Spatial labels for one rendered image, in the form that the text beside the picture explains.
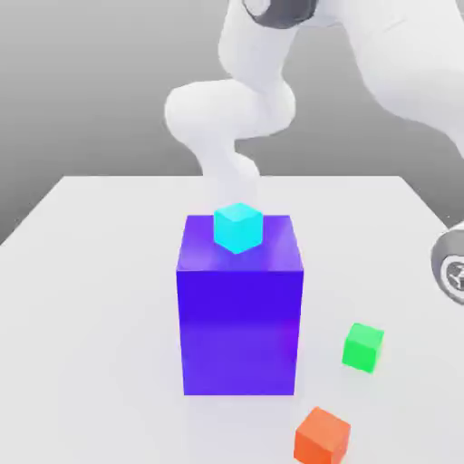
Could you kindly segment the small orange cube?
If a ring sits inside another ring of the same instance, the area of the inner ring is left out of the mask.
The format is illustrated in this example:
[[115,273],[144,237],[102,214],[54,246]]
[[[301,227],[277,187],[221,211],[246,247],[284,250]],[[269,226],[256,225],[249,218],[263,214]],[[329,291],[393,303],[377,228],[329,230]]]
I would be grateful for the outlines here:
[[294,458],[303,464],[341,464],[351,425],[314,407],[295,431]]

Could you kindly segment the large purple box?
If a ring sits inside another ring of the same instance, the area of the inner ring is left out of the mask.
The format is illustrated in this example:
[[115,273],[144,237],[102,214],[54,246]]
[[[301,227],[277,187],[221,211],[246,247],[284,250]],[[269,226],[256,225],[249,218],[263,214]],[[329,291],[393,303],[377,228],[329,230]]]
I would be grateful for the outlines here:
[[266,216],[262,244],[235,255],[211,216],[188,216],[176,278],[185,394],[294,393],[304,267],[290,217]]

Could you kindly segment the small cyan cube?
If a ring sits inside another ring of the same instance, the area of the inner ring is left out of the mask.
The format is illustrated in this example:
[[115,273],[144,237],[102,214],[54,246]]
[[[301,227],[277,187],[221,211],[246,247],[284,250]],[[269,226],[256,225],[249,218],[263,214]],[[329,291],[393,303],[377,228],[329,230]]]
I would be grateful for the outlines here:
[[236,203],[214,212],[214,242],[233,254],[259,246],[263,234],[263,213],[249,205]]

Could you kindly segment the small green cube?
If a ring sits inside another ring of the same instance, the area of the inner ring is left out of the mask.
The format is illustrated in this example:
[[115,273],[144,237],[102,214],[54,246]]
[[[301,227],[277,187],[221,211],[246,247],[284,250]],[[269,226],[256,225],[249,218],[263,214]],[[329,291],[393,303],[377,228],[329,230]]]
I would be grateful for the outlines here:
[[354,369],[373,373],[381,352],[384,331],[354,323],[345,338],[342,363]]

